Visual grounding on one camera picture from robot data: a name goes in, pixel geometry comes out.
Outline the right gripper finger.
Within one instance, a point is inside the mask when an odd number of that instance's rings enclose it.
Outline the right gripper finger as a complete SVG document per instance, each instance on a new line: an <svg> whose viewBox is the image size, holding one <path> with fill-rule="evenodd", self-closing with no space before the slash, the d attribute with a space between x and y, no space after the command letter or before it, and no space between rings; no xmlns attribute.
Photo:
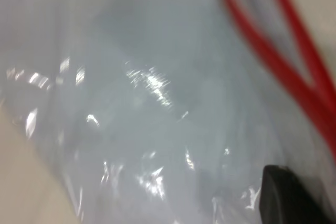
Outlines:
<svg viewBox="0 0 336 224"><path fill-rule="evenodd" d="M331 223L312 196L289 169L266 165L260 190L262 223Z"/></svg>

